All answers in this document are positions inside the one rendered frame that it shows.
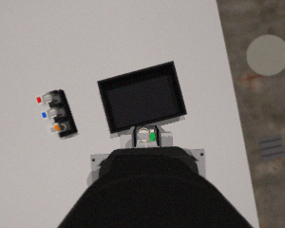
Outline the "grey mounting plate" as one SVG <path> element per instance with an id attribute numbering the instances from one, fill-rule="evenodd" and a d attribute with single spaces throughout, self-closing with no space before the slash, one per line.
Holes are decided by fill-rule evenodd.
<path id="1" fill-rule="evenodd" d="M 187 154 L 192 154 L 197 160 L 200 161 L 200 175 L 206 178 L 205 171 L 205 150 L 204 149 L 189 149 L 184 150 Z M 99 154 L 90 155 L 91 160 L 91 174 L 92 183 L 97 180 L 96 166 L 103 160 L 106 159 L 110 154 Z"/>

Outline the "black rectangular tray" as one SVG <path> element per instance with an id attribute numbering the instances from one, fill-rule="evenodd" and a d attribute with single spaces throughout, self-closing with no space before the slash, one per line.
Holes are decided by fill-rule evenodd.
<path id="1" fill-rule="evenodd" d="M 174 61 L 97 83 L 111 134 L 187 114 Z"/>

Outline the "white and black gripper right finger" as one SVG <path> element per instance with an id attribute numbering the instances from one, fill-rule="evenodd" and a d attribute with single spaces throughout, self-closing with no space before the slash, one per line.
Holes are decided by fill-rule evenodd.
<path id="1" fill-rule="evenodd" d="M 157 144 L 159 147 L 173 146 L 173 133 L 166 132 L 160 125 L 157 128 Z"/>

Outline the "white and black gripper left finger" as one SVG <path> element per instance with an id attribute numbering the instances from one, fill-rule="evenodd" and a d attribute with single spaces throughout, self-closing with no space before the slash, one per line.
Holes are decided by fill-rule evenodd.
<path id="1" fill-rule="evenodd" d="M 122 134 L 121 138 L 121 149 L 123 148 L 134 148 L 136 147 L 136 129 L 137 126 L 132 126 L 126 134 Z"/>

